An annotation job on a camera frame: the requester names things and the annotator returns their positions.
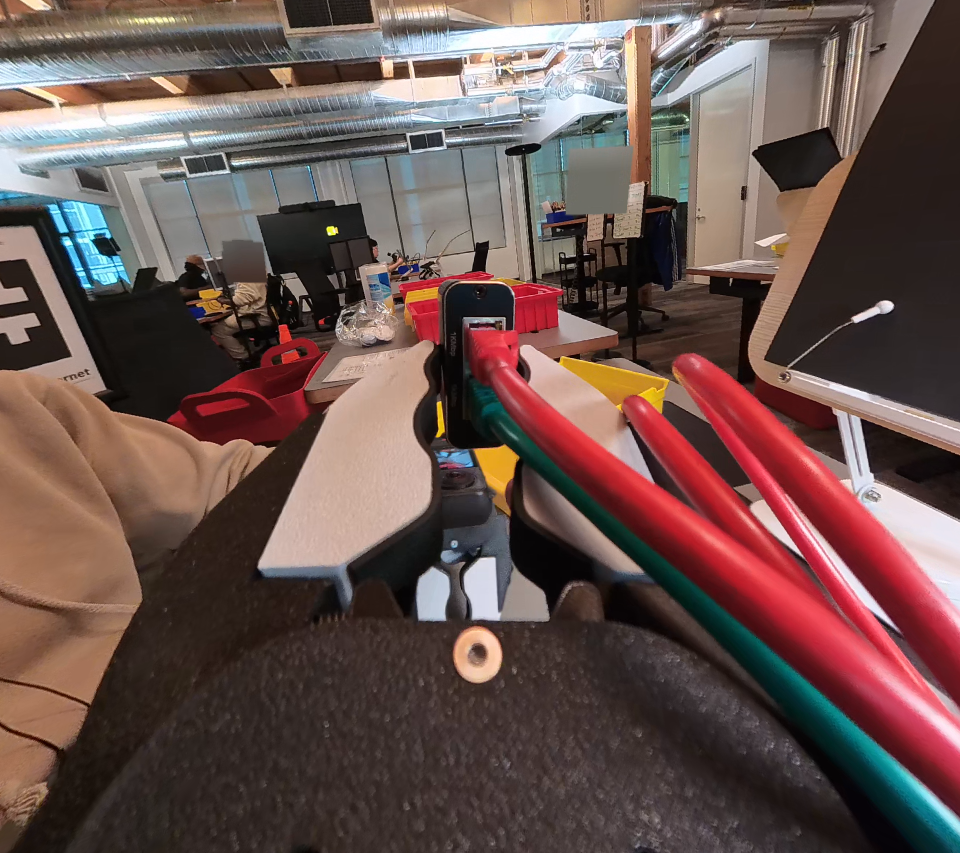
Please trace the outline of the clear plastic bag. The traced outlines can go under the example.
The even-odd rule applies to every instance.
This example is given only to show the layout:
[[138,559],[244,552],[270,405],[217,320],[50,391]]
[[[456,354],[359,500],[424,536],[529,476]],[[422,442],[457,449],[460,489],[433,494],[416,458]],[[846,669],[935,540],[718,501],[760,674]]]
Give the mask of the clear plastic bag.
[[365,299],[342,307],[335,324],[339,343],[350,347],[374,347],[392,343],[402,322],[386,302]]

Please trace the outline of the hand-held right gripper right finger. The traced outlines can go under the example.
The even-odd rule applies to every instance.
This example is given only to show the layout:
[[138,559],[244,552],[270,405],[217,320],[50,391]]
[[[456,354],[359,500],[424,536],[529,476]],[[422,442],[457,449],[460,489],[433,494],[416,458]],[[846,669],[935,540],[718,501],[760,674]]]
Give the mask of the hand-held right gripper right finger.
[[[554,359],[534,347],[521,346],[520,355],[529,368],[529,384],[534,392],[606,451],[646,480],[653,480],[641,446],[621,410],[564,367],[554,366]],[[531,467],[522,466],[515,487],[515,503],[533,529],[587,558],[600,577],[646,577],[636,561]]]

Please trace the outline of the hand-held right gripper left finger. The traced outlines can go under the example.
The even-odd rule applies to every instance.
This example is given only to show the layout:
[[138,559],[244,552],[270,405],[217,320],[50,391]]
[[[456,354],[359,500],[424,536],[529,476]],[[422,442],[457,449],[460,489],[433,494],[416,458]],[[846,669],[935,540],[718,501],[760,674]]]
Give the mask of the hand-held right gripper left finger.
[[268,579],[417,580],[443,543],[439,354],[401,351],[330,404],[258,560]]

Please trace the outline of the black ethernet adapter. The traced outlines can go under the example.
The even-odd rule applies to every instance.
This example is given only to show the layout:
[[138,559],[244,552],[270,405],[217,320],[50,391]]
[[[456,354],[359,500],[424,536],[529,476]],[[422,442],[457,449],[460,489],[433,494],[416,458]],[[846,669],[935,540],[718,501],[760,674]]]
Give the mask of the black ethernet adapter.
[[487,446],[471,419],[470,331],[514,333],[516,297],[500,281],[449,279],[438,289],[438,371],[446,440],[460,449]]

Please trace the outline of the red storage box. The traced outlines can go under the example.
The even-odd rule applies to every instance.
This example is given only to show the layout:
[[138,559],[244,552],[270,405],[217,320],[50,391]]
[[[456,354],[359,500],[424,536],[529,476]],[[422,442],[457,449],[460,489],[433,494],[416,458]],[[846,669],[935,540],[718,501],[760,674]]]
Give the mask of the red storage box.
[[827,431],[837,428],[834,410],[826,404],[774,386],[759,378],[754,380],[753,394],[766,407],[812,430]]

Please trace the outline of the dark hanging jacket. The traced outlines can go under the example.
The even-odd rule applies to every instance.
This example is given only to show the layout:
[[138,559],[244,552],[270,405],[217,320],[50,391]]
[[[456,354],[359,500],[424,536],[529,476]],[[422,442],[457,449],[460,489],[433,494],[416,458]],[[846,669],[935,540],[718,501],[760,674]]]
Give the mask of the dark hanging jacket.
[[642,238],[650,264],[652,283],[670,292],[679,278],[677,243],[677,207],[675,198],[649,194],[644,199]]

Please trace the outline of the wooden desk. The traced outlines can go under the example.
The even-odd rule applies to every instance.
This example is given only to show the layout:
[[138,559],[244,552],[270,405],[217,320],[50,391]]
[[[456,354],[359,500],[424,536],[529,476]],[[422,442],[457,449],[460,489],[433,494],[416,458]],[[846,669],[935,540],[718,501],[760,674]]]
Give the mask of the wooden desk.
[[737,379],[742,385],[755,380],[750,363],[749,343],[760,316],[762,305],[779,270],[774,260],[738,259],[709,266],[692,267],[689,279],[706,280],[712,295],[732,297],[740,301],[741,318],[738,342]]

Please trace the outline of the black board with wooden edge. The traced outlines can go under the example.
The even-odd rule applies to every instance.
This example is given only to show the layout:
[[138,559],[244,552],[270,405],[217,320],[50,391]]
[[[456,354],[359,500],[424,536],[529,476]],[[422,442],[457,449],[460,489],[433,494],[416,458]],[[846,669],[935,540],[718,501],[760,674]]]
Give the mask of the black board with wooden edge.
[[750,339],[775,387],[958,453],[959,0],[815,187]]
[[784,230],[755,241],[759,248],[781,259],[791,232],[805,210],[813,190],[842,161],[829,127],[804,132],[758,146],[751,153],[777,190],[775,208]]

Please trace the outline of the white paper sheet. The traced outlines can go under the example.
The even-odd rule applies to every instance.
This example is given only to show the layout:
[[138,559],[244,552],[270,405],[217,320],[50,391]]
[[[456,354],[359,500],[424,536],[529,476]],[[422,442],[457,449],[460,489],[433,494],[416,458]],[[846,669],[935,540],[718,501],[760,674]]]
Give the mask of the white paper sheet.
[[408,348],[344,357],[324,377],[325,383],[356,381],[390,364],[408,352]]

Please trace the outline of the wooden post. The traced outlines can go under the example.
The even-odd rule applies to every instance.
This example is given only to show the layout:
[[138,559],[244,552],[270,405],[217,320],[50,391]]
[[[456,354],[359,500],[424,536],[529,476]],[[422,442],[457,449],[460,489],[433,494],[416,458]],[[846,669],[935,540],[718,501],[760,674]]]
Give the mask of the wooden post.
[[651,54],[652,28],[632,27],[623,47],[630,182],[644,182],[649,190],[652,190]]

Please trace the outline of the yellow ribbed bin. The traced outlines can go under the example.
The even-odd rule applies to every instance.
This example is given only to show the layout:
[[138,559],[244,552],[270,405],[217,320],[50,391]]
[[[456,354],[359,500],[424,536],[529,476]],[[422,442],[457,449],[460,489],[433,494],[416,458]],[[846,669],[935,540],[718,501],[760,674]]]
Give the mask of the yellow ribbed bin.
[[417,281],[416,283],[409,284],[408,286],[405,286],[401,291],[403,303],[404,303],[404,321],[408,327],[410,327],[411,329],[414,327],[414,316],[412,313],[412,310],[413,310],[412,304],[423,302],[423,301],[435,300],[437,298],[440,285],[446,280],[463,280],[463,281],[496,280],[498,282],[503,282],[509,286],[519,285],[524,282],[519,279],[498,278],[487,272],[475,271],[470,273],[463,273],[463,274],[448,276],[443,278],[442,280]]

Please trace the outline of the white door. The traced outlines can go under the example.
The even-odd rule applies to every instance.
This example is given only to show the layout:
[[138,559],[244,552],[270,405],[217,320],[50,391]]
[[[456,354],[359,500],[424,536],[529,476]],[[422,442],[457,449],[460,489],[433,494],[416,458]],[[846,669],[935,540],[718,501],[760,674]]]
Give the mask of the white door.
[[692,267],[739,259],[743,244],[755,69],[699,92],[695,110]]

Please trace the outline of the long red ribbed bin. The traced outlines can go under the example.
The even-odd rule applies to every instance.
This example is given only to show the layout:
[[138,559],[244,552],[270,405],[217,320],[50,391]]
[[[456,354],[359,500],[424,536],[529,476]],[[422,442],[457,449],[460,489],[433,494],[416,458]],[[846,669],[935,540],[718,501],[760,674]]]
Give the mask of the long red ribbed bin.
[[[514,329],[519,334],[539,333],[559,326],[559,302],[562,298],[560,289],[542,283],[503,284],[513,291]],[[439,344],[441,341],[438,297],[439,291],[435,300],[412,304],[412,330],[420,342]]]

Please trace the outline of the yellow plastic bin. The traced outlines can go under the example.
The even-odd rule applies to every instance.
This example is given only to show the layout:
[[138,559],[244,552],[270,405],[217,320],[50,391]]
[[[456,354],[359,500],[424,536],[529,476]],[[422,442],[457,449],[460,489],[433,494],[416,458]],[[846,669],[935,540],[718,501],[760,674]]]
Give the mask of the yellow plastic bin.
[[[572,356],[563,356],[553,361],[553,366],[563,367],[598,391],[606,400],[621,411],[624,400],[639,396],[659,413],[664,412],[669,380],[657,376],[643,367],[633,367],[627,360],[589,362]],[[507,487],[513,480],[517,455],[506,446],[470,450],[474,460],[484,473],[494,504],[499,511],[510,513]]]

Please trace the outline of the person's left forearm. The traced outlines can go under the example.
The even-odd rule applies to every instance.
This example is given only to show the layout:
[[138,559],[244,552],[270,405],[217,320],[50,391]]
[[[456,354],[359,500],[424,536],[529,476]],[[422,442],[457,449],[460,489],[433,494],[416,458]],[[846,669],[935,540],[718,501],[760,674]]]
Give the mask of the person's left forearm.
[[2,372],[2,599],[132,614],[138,560],[179,547],[271,453],[110,410],[61,379]]

